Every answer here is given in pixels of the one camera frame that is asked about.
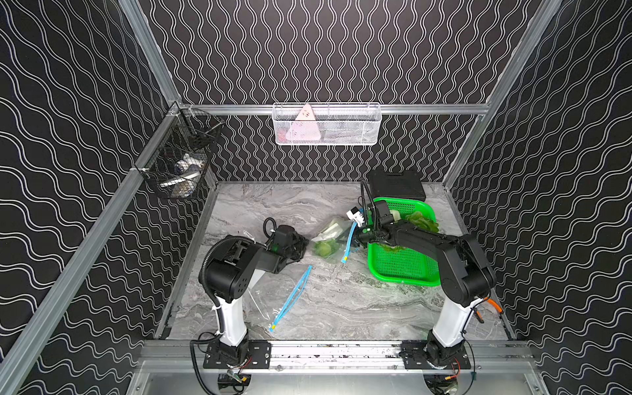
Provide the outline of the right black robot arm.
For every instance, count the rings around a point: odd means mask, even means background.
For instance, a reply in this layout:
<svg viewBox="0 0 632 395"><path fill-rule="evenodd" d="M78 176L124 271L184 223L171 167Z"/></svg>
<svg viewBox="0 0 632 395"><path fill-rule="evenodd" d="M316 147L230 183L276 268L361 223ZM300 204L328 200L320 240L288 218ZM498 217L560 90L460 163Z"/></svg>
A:
<svg viewBox="0 0 632 395"><path fill-rule="evenodd" d="M373 202L365 209L372 223L350 234L350 241L363 247L383 244L422 253L438 263L445 301L438 321L428 332L421 360L443 368L465 352L464 334L474 309L490 296L496 279L490 263L473 235L442 235L424 230L406 220L395 221L386 202Z"/></svg>

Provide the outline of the green plastic basket tray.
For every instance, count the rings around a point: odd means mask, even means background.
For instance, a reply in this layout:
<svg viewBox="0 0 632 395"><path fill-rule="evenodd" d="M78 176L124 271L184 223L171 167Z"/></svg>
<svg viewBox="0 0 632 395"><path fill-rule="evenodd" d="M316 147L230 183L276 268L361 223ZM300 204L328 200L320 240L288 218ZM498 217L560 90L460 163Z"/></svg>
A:
<svg viewBox="0 0 632 395"><path fill-rule="evenodd" d="M433 208L425 202L393 197L376 197L374 201L378 200L384 200L390 210L398 210L403 220L413 212L422 212L437 222ZM380 281L413 286L440 285L438 263L412 249L368 244L367 266Z"/></svg>

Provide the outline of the cabbage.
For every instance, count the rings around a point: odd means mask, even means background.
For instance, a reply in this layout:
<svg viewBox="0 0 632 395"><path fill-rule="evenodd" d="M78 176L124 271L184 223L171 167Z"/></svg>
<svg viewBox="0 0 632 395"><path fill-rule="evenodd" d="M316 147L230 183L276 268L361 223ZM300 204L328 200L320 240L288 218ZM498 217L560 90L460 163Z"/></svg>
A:
<svg viewBox="0 0 632 395"><path fill-rule="evenodd" d="M327 258L337 253L340 244L335 239L320 240L314 243L314 254L320 258Z"/></svg>
<svg viewBox="0 0 632 395"><path fill-rule="evenodd" d="M390 214L393 216L393 220L395 222L399 222L402 219L401 214L398 210L391 210Z"/></svg>
<svg viewBox="0 0 632 395"><path fill-rule="evenodd" d="M439 224L431 218L425 217L422 212L413 212L405 217L405 219L415 227L429 232L438 233Z"/></svg>

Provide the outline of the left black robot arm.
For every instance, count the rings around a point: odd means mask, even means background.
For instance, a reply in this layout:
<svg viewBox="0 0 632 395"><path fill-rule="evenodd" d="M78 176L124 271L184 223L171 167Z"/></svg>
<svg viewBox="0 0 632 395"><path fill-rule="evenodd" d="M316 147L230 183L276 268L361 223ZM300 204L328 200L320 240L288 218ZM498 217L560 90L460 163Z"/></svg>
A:
<svg viewBox="0 0 632 395"><path fill-rule="evenodd" d="M218 332L208 339L189 342L192 362L204 351L204 367L236 368L253 364L255 358L245 324L242 297L264 273L278 274L288 264L304 258L309 240L290 225L268 217L263 222L266 241L243 235L227 235L207 252L198 282L212 301Z"/></svg>

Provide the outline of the clear zip-top bag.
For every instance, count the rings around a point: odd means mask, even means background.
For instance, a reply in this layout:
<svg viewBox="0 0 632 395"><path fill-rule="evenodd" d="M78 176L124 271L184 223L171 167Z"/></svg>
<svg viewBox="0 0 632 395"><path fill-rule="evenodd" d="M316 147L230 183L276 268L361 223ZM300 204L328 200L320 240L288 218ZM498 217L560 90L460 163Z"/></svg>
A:
<svg viewBox="0 0 632 395"><path fill-rule="evenodd" d="M256 271L258 277L246 291L246 322L275 332L301 296L306 293L313 265L300 265L278 274Z"/></svg>
<svg viewBox="0 0 632 395"><path fill-rule="evenodd" d="M327 258L322 258L328 263L346 263L349 261L355 247L352 246L350 238L352 232L357 229L357 225L346 217L332 217L329 222L311 239L309 245L311 253L314 254L314 243L320 240L335 239L340 244L337 253Z"/></svg>

